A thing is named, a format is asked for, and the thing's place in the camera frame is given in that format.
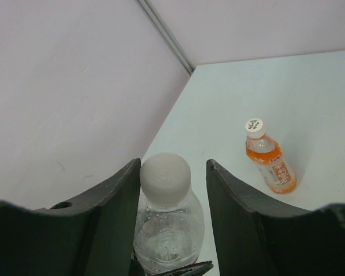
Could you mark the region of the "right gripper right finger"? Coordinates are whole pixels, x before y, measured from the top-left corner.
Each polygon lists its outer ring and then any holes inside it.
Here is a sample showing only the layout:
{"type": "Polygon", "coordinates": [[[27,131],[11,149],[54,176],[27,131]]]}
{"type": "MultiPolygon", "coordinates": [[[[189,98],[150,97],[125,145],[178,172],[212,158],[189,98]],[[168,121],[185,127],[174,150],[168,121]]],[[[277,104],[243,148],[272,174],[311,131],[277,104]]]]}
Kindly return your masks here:
{"type": "Polygon", "coordinates": [[[221,275],[345,275],[345,204],[286,204],[213,159],[206,188],[221,275]]]}

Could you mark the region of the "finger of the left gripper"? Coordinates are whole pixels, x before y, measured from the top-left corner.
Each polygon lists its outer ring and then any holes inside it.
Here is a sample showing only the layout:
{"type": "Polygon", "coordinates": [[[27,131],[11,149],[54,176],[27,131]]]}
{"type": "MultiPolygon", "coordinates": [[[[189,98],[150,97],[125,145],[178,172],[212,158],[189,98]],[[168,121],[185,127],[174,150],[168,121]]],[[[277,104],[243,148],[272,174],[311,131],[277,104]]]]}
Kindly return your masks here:
{"type": "MultiPolygon", "coordinates": [[[[212,261],[204,261],[190,264],[185,267],[174,269],[171,271],[154,274],[154,276],[202,276],[213,268],[212,261]]],[[[131,276],[148,275],[142,268],[141,263],[137,259],[131,259],[131,276]]]]}

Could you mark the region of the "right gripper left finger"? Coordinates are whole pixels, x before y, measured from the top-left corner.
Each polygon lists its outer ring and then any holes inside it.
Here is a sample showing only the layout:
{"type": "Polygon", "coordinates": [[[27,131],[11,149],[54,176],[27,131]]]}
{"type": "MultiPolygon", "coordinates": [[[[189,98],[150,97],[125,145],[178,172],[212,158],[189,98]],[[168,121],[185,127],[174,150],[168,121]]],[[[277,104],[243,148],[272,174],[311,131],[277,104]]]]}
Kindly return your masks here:
{"type": "Polygon", "coordinates": [[[46,209],[0,201],[0,275],[128,275],[140,159],[46,209]]]}

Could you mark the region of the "clear water bottle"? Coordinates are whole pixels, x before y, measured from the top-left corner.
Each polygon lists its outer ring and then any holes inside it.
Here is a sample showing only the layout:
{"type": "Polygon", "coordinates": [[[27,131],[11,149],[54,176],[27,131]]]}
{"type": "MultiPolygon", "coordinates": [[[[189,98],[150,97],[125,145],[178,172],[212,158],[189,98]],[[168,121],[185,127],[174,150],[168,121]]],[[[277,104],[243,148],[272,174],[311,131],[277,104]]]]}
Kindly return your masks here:
{"type": "Polygon", "coordinates": [[[148,275],[195,263],[204,233],[204,212],[192,188],[182,202],[168,207],[152,204],[141,189],[133,249],[148,275]]]}

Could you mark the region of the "white water bottle cap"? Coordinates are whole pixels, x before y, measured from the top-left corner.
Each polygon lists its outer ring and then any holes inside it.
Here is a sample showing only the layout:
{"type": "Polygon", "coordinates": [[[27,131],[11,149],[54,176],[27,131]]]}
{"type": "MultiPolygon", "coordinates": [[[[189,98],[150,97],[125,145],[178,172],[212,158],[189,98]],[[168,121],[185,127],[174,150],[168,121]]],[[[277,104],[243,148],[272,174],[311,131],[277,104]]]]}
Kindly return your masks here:
{"type": "Polygon", "coordinates": [[[191,189],[191,170],[181,156],[162,152],[150,156],[140,169],[141,189],[146,198],[157,206],[175,206],[191,189]]]}

